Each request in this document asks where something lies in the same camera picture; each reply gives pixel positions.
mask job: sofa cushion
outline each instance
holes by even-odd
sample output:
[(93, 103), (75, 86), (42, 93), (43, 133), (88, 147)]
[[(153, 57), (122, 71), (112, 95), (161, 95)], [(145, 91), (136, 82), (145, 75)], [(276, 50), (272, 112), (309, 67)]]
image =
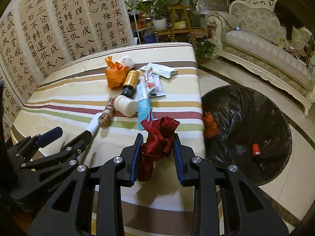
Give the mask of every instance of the sofa cushion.
[(311, 40), (311, 36), (312, 33), (306, 27), (296, 29), (293, 26), (292, 41), (290, 42), (290, 45), (300, 53), (305, 54), (304, 46), (309, 46), (308, 42)]
[(286, 39), (287, 30), (280, 25), (274, 12), (266, 8), (252, 8), (241, 2), (232, 5), (230, 13), (238, 19), (242, 31), (290, 48)]
[(273, 65), (306, 89), (312, 88), (312, 77), (307, 67), (265, 39), (244, 31), (230, 31), (226, 34), (224, 42)]

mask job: table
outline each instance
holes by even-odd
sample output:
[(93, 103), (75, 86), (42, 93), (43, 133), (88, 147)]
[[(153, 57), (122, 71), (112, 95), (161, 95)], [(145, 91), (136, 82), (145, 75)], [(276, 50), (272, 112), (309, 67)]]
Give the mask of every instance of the table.
[[(181, 143), (191, 146), (197, 156), (204, 157), (201, 97), (193, 47), (188, 43), (155, 43), (135, 45), (93, 54), (63, 66), (50, 75), (34, 92), (17, 116), (11, 129), (15, 142), (24, 136), (43, 134), (60, 126), (63, 136), (40, 149), (34, 159), (59, 152), (84, 131), (93, 115), (103, 111), (110, 97), (120, 89), (109, 89), (104, 59), (113, 61), (129, 55), (136, 68), (159, 63), (176, 68), (178, 75), (161, 78), (164, 97), (152, 98), (156, 119), (170, 116), (181, 124), (176, 132)], [(116, 113), (108, 128), (99, 129), (86, 155), (89, 167), (104, 164), (134, 143), (138, 132), (137, 117)], [(190, 235), (193, 218), (193, 187), (183, 188), (176, 176), (173, 157), (155, 162), (152, 177), (136, 182), (132, 188), (122, 187), (122, 210), (125, 232), (132, 235)]]

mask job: sofa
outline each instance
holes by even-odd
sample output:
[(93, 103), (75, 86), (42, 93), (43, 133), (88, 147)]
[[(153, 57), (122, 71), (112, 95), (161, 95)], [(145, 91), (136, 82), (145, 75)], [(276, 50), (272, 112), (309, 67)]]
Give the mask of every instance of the sofa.
[(315, 102), (315, 56), (309, 55), (306, 64), (283, 48), (305, 55), (304, 48), (313, 36), (305, 27), (293, 27), (292, 40), (287, 40), (286, 27), (280, 25), (273, 12), (276, 3), (236, 0), (229, 6), (229, 12), (203, 11), (207, 25), (215, 26), (214, 56), (234, 61), (285, 90), (303, 104), (307, 116)]

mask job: black bottle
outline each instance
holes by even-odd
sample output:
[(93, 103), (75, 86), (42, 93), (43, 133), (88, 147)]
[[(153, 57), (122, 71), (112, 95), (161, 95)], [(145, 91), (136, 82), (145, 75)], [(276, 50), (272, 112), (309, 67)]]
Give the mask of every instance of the black bottle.
[(136, 85), (139, 80), (139, 72), (136, 70), (131, 70), (127, 74), (125, 83), (122, 86), (121, 94), (127, 98), (132, 98), (136, 90)]

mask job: white tissue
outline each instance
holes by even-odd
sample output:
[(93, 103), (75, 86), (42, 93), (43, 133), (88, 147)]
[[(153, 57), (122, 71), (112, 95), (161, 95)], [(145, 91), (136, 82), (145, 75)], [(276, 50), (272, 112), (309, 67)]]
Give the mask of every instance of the white tissue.
[(128, 55), (122, 57), (117, 62), (121, 63), (123, 66), (129, 66), (129, 70), (134, 67), (135, 62)]

